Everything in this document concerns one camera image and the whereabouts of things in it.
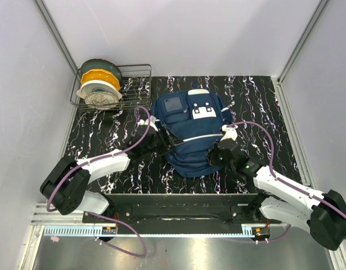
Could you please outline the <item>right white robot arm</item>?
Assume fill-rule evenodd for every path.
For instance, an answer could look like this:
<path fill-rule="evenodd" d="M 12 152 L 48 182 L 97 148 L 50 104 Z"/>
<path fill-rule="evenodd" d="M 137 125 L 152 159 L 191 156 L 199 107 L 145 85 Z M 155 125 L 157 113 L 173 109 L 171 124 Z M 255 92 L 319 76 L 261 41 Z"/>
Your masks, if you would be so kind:
<path fill-rule="evenodd" d="M 263 191 L 250 204 L 251 221 L 260 223 L 267 218 L 288 223 L 308 232 L 318 244 L 332 251 L 346 239 L 346 202 L 340 193 L 324 193 L 285 177 L 248 156 L 232 139 L 215 142 L 208 160 Z"/>

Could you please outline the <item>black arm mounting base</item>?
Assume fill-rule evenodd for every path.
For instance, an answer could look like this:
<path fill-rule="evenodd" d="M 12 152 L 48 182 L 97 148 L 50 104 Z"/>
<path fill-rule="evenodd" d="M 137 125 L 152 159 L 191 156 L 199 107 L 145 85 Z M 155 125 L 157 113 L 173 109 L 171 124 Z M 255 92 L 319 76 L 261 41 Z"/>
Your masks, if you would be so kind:
<path fill-rule="evenodd" d="M 242 233 L 241 226 L 265 226 L 258 194 L 112 194 L 106 215 L 126 222 L 141 235 Z"/>

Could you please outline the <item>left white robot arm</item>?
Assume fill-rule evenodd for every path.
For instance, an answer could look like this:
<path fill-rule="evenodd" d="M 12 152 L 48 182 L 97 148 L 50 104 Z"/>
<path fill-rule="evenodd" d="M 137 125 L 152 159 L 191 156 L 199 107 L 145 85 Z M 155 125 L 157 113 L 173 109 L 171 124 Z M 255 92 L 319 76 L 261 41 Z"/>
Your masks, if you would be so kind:
<path fill-rule="evenodd" d="M 58 211 L 62 215 L 75 210 L 94 213 L 103 223 L 111 221 L 114 209 L 109 199 L 87 190 L 87 186 L 111 173 L 123 172 L 136 160 L 153 152 L 164 155 L 183 144 L 166 125 L 157 128 L 154 124 L 143 124 L 122 149 L 87 159 L 76 160 L 64 156 L 52 169 L 40 187 L 47 199 L 46 210 Z"/>

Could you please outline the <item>navy blue student backpack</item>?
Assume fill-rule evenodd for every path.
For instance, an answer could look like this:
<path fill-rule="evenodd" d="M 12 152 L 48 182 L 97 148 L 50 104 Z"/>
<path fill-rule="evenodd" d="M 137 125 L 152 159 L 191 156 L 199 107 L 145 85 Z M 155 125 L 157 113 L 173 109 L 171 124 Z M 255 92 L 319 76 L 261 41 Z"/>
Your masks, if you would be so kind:
<path fill-rule="evenodd" d="M 214 143 L 223 137 L 222 127 L 232 123 L 220 96 L 202 88 L 167 93 L 153 103 L 150 114 L 159 129 L 167 127 L 179 139 L 164 155 L 179 175 L 194 178 L 223 169 L 208 159 Z"/>

